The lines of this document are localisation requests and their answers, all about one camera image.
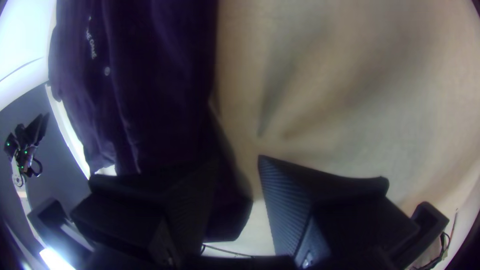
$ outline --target cable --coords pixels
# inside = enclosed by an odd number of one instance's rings
[[[214,246],[211,246],[211,245],[206,245],[206,244],[204,244],[203,246],[204,246],[205,248],[209,248],[209,249],[212,249],[212,250],[216,250],[216,251],[220,251],[220,252],[225,252],[225,253],[233,254],[233,255],[236,255],[236,256],[244,256],[244,257],[250,257],[250,258],[253,258],[253,257],[254,257],[254,256],[252,256],[252,255],[247,255],[247,254],[237,253],[237,252],[233,252],[233,251],[228,251],[228,250],[221,249],[221,248],[218,248],[218,247],[214,247]]]

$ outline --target ribbed black surface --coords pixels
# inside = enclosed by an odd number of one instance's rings
[[[204,165],[174,186],[162,200],[173,241],[181,254],[198,254],[212,209],[218,166]]]
[[[266,156],[258,168],[275,252],[293,256],[297,267],[357,254],[372,256],[366,266],[382,264],[370,250],[397,249],[419,231],[385,197],[384,177],[342,177]]]
[[[269,160],[259,159],[258,169],[275,253],[294,256],[307,227],[311,200]]]
[[[331,255],[332,251],[317,222],[310,218],[305,236],[294,258],[295,264],[301,266],[306,258],[311,258],[314,264],[317,264],[327,260]]]

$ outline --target white wall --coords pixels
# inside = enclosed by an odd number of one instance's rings
[[[48,43],[55,0],[8,0],[0,16],[0,110],[48,80]]]

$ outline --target bright light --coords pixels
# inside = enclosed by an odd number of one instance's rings
[[[51,248],[45,248],[40,251],[40,256],[50,270],[75,270],[75,268]]]

